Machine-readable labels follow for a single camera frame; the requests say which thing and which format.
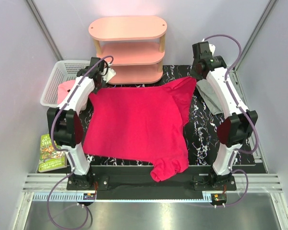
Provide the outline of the red t-shirt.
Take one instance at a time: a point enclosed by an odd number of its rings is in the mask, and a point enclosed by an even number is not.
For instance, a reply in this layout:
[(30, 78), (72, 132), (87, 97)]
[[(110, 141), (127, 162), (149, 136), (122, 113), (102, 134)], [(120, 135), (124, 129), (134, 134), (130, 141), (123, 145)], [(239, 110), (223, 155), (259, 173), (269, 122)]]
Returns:
[(160, 182), (189, 166), (183, 129), (196, 80), (184, 77), (154, 87), (103, 88), (89, 95), (94, 108), (84, 139), (86, 154), (145, 161)]

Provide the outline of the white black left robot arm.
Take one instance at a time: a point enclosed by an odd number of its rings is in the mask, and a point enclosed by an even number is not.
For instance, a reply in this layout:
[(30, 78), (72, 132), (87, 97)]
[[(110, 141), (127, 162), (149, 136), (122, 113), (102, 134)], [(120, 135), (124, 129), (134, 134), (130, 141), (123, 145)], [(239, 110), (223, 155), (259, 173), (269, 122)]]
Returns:
[(79, 113), (87, 103), (89, 94), (99, 91), (107, 82), (107, 77), (115, 75), (110, 69), (112, 63), (108, 63), (106, 58), (114, 60), (113, 56), (91, 58), (89, 66), (78, 71), (62, 102), (47, 111), (52, 145), (55, 150), (63, 151), (70, 163), (68, 182), (84, 190), (94, 185), (94, 176), (82, 147), (84, 130)]

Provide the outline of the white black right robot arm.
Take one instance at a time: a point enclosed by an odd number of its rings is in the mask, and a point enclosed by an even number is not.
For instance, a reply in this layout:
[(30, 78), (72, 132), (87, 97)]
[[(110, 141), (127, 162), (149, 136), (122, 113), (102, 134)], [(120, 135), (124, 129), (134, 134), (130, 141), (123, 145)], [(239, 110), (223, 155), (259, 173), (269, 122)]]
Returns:
[(230, 181), (234, 159), (242, 144), (253, 132), (258, 114), (251, 111), (239, 97), (221, 56), (214, 56), (215, 46), (207, 41), (192, 45), (191, 75), (197, 81), (207, 80), (220, 102), (224, 122), (217, 128), (220, 145), (208, 175), (208, 184), (219, 190)]

